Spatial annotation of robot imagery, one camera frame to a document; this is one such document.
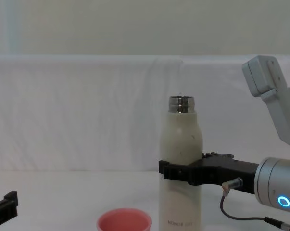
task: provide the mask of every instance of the white water bottle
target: white water bottle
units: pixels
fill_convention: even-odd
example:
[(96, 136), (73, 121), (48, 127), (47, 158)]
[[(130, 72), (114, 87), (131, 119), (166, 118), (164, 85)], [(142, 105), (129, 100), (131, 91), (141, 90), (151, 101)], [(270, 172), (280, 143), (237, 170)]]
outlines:
[[(160, 138), (160, 160), (188, 165), (202, 159), (202, 133), (193, 97), (172, 96)], [(160, 174), (159, 231), (200, 231), (201, 187)]]

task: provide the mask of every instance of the bottle opening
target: bottle opening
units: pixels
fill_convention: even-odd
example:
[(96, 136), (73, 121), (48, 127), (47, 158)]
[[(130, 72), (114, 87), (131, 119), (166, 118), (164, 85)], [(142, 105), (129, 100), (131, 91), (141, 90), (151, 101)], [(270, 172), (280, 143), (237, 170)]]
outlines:
[(195, 101), (192, 96), (169, 97), (168, 111), (172, 113), (194, 113)]

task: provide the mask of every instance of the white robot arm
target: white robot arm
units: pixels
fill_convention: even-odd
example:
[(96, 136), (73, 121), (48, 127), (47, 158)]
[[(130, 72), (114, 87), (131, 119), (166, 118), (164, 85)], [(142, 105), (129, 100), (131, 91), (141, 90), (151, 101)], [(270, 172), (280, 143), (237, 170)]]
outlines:
[(290, 88), (272, 56), (257, 56), (242, 66), (251, 94), (266, 103), (281, 140), (290, 145)]
[[(290, 145), (290, 88), (277, 59), (257, 56), (242, 70), (251, 94), (266, 103), (279, 137)], [(260, 203), (290, 212), (290, 160), (263, 160), (255, 174), (254, 191)]]

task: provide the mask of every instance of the white table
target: white table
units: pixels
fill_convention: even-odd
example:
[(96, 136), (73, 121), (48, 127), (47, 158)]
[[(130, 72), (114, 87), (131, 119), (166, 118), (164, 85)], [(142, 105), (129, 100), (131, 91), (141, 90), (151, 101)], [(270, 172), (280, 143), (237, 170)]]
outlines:
[[(18, 217), (0, 231), (94, 231), (97, 218), (117, 207), (136, 207), (152, 217), (158, 230), (157, 172), (0, 171), (0, 200), (18, 191)], [(234, 221), (219, 210), (220, 186), (202, 187), (204, 231), (273, 231), (260, 221)], [(269, 216), (289, 222), (286, 212), (260, 205), (253, 195), (231, 191), (225, 210), (235, 216)]]

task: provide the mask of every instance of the white cloth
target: white cloth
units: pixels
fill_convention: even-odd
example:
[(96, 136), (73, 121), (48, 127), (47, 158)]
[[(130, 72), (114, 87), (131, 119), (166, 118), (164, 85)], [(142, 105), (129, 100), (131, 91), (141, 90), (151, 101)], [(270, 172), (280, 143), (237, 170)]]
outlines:
[(252, 57), (0, 56), (0, 170), (156, 170), (177, 94), (195, 97), (204, 152), (290, 159), (245, 82)]

